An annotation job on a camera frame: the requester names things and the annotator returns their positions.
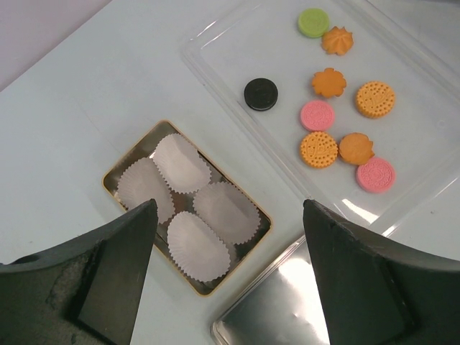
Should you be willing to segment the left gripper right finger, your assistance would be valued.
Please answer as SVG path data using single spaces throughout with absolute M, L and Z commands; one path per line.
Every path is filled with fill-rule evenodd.
M 458 344 L 459 262 L 307 199 L 303 224 L 331 344 Z

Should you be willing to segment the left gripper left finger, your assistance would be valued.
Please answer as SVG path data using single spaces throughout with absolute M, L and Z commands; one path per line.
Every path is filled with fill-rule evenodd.
M 150 199 L 1 266 L 2 344 L 130 344 L 157 232 Z

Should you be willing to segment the green sandwich cookie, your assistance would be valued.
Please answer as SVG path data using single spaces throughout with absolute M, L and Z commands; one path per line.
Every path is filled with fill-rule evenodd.
M 298 17 L 298 29 L 306 37 L 321 37 L 328 28 L 329 17 L 322 9 L 309 8 L 302 11 Z

